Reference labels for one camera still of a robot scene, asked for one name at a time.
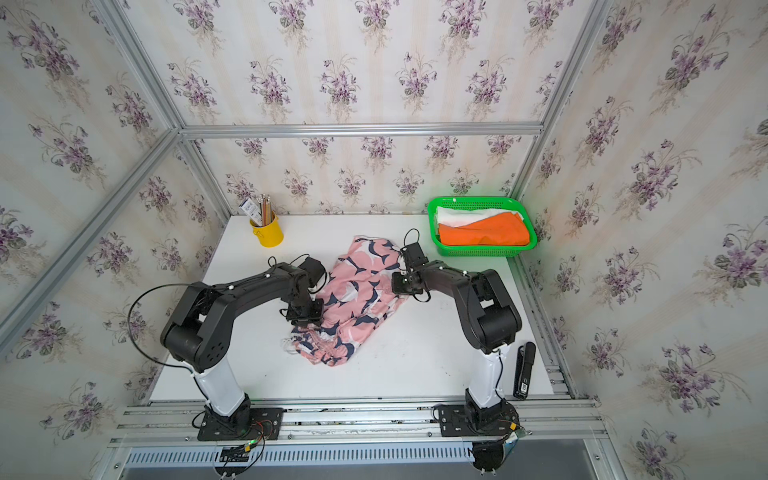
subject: pink patterned cloth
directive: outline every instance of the pink patterned cloth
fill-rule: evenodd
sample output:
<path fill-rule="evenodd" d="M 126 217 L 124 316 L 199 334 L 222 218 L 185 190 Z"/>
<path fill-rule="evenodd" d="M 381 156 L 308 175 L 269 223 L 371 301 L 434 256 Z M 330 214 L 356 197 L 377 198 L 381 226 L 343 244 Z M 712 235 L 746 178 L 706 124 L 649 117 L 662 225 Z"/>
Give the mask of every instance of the pink patterned cloth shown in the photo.
<path fill-rule="evenodd" d="M 325 302 L 323 323 L 319 328 L 295 327 L 291 332 L 296 351 L 315 364 L 346 363 L 406 300 L 392 293 L 392 273 L 399 268 L 399 255 L 389 240 L 355 237 L 317 294 Z"/>

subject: orange cloth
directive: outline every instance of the orange cloth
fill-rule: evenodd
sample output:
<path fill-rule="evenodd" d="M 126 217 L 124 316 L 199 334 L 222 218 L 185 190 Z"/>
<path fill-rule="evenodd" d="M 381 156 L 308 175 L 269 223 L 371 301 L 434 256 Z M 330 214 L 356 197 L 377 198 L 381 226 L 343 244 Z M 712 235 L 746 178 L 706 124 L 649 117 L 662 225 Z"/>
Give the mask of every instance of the orange cloth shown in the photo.
<path fill-rule="evenodd" d="M 463 227 L 438 225 L 440 243 L 454 247 L 463 245 L 514 245 L 524 247 L 531 234 L 519 216 L 510 213 L 494 215 Z"/>

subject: metal extrusion bar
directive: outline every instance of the metal extrusion bar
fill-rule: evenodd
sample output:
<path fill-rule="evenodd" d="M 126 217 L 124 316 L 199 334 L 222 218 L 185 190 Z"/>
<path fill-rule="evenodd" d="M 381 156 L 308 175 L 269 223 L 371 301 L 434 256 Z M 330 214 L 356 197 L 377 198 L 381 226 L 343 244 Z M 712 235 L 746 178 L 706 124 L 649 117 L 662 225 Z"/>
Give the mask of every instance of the metal extrusion bar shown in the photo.
<path fill-rule="evenodd" d="M 107 200 L 88 218 L 84 227 L 75 234 L 72 241 L 56 256 L 48 268 L 40 273 L 38 280 L 26 294 L 11 308 L 0 323 L 0 356 L 5 355 L 16 339 L 36 319 L 61 284 L 81 265 L 86 253 L 93 247 L 100 235 L 115 217 L 131 201 L 144 184 L 147 175 L 168 156 L 179 140 L 178 129 L 172 128 L 162 134 L 157 143 L 137 162 L 122 182 L 110 193 Z"/>
<path fill-rule="evenodd" d="M 190 140 L 179 142 L 179 150 L 181 150 L 181 154 L 187 160 L 187 165 L 192 170 L 192 174 L 197 179 L 200 187 L 204 192 L 208 192 L 209 199 L 214 204 L 219 219 L 222 223 L 227 224 L 227 221 L 233 215 L 233 211 L 230 210 L 230 204 L 224 196 L 221 186 L 216 182 L 214 173 L 208 167 L 208 163 L 203 158 L 202 153 Z"/>
<path fill-rule="evenodd" d="M 456 122 L 431 124 L 187 125 L 188 138 L 375 137 L 429 135 L 536 135 L 541 123 Z"/>
<path fill-rule="evenodd" d="M 440 436 L 440 424 L 432 416 L 438 403 L 398 401 L 350 403 L 255 402 L 255 407 L 279 406 L 286 410 L 280 436 L 272 445 L 317 445 L 332 443 L 453 442 Z M 532 434 L 529 439 L 606 439 L 601 417 L 591 400 L 511 400 L 521 424 Z M 111 433 L 110 447 L 164 447 L 202 445 L 192 418 L 203 403 L 168 402 L 130 407 L 118 418 Z M 461 438 L 462 441 L 477 437 Z M 241 442 L 219 442 L 237 445 Z"/>
<path fill-rule="evenodd" d="M 612 4 L 613 0 L 594 0 L 592 5 L 590 5 L 587 19 L 581 26 L 576 44 L 573 47 L 573 51 L 568 56 L 568 61 L 563 68 L 563 74 L 560 77 L 557 86 L 554 88 L 554 93 L 547 106 L 547 111 L 544 113 L 544 121 L 542 122 L 544 129 L 541 132 L 541 135 L 536 139 L 534 147 L 525 158 L 521 174 L 512 186 L 510 197 L 519 200 L 525 186 L 530 181 L 534 172 L 536 160 L 549 141 L 550 134 L 554 130 L 557 119 L 563 111 L 565 103 L 571 95 L 571 91 L 573 91 L 576 80 L 578 80 L 581 69 L 584 67 L 584 63 L 589 57 L 589 52 L 594 44 L 594 40 L 602 28 L 603 22 L 605 22 L 605 17 L 608 14 L 608 9 Z"/>
<path fill-rule="evenodd" d="M 509 269 L 515 284 L 518 286 L 520 298 L 523 302 L 523 308 L 528 314 L 528 321 L 531 324 L 534 335 L 539 345 L 539 352 L 545 365 L 558 366 L 558 371 L 562 374 L 565 385 L 573 397 L 579 397 L 580 393 L 571 376 L 568 363 L 565 361 L 562 349 L 558 345 L 549 317 L 546 314 L 544 306 L 537 294 L 537 289 L 528 275 L 528 270 L 520 257 L 508 259 Z"/>
<path fill-rule="evenodd" d="M 104 22 L 120 52 L 125 58 L 136 81 L 147 92 L 147 100 L 160 115 L 166 128 L 182 127 L 184 121 L 176 105 L 160 80 L 160 75 L 149 60 L 136 31 L 128 21 L 125 12 L 115 0 L 93 0 L 94 7 Z"/>

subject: white table surface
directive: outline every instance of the white table surface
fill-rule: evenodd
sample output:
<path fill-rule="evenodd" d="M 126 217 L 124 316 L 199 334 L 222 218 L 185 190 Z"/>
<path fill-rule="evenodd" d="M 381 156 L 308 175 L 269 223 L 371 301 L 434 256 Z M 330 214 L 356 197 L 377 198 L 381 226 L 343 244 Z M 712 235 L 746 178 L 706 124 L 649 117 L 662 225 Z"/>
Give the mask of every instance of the white table surface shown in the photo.
<path fill-rule="evenodd" d="M 264 248 L 245 216 L 231 217 L 216 249 L 204 282 L 224 283 L 261 273 L 267 259 L 290 262 L 302 253 L 320 260 L 330 271 L 336 258 L 349 249 L 355 235 L 383 237 L 401 247 L 412 228 L 421 231 L 420 244 L 430 260 L 442 259 L 462 270 L 498 271 L 522 316 L 522 330 L 505 362 L 502 385 L 511 394 L 515 352 L 524 342 L 535 342 L 528 317 L 504 257 L 441 257 L 429 236 L 426 215 L 310 215 L 280 218 L 285 240 Z M 416 239 L 415 233 L 408 241 Z M 283 349 L 291 325 L 278 313 L 285 306 L 271 300 L 237 317 L 227 353 L 234 375 L 251 399 L 341 399 L 463 396 L 478 355 L 459 325 L 454 300 L 438 292 L 429 303 L 408 299 L 389 317 L 352 358 L 340 366 L 313 365 Z M 167 359 L 175 363 L 172 357 Z M 530 395 L 551 395 L 541 356 L 536 355 Z M 191 400 L 203 396 L 189 372 L 164 368 L 150 400 Z"/>

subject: yellow pencil holder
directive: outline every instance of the yellow pencil holder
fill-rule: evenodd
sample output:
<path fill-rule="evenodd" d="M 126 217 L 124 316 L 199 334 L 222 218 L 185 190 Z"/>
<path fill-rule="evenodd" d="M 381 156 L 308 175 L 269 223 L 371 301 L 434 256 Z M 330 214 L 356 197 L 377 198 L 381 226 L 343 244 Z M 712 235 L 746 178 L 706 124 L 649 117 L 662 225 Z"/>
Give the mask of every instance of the yellow pencil holder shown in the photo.
<path fill-rule="evenodd" d="M 250 221 L 250 226 L 253 227 L 253 234 L 259 237 L 259 243 L 267 248 L 277 247 L 283 242 L 283 231 L 277 223 L 277 216 L 266 227 L 257 227 L 253 220 Z"/>

